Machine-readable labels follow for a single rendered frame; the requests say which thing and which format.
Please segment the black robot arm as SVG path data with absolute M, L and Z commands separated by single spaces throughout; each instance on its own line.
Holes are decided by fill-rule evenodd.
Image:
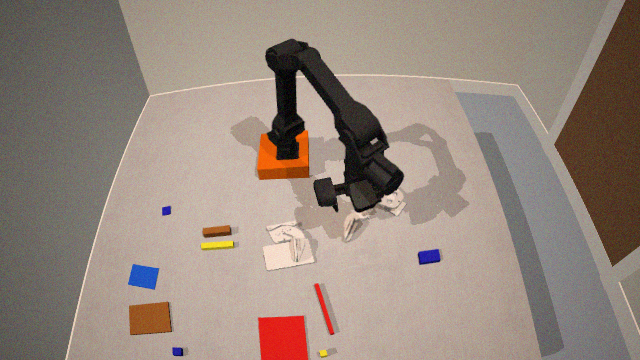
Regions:
M 308 43 L 288 39 L 266 49 L 266 63 L 275 72 L 278 113 L 267 134 L 277 147 L 277 160 L 298 159 L 296 136 L 305 130 L 305 121 L 297 114 L 296 73 L 311 83 L 334 115 L 340 141 L 346 146 L 345 165 L 353 173 L 364 174 L 364 181 L 347 180 L 344 186 L 356 213 L 375 207 L 390 196 L 404 180 L 404 173 L 384 157 L 390 147 L 377 117 L 369 108 L 353 100 L 349 92 Z M 371 141 L 377 138 L 372 145 Z

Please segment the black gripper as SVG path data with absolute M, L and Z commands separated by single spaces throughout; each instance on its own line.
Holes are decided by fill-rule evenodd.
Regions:
M 338 195 L 345 194 L 344 186 L 347 180 L 351 179 L 351 182 L 355 181 L 364 181 L 366 178 L 364 174 L 353 173 L 347 169 L 345 165 L 344 171 L 345 181 L 341 184 L 333 185 L 330 177 L 315 180 L 313 183 L 314 191 L 316 194 L 316 198 L 318 201 L 318 205 L 320 207 L 330 207 L 332 206 L 336 213 L 338 213 L 338 203 L 337 197 Z

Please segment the blue square tile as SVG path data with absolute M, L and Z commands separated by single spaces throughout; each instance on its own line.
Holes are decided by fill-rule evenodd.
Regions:
M 128 284 L 131 286 L 155 289 L 159 268 L 133 264 Z

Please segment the yellow flat bar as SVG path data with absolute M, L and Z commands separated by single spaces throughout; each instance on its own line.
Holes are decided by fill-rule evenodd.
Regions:
M 222 241 L 222 242 L 210 242 L 210 243 L 201 243 L 202 250 L 221 250 L 221 249 L 233 249 L 234 242 L 233 241 Z

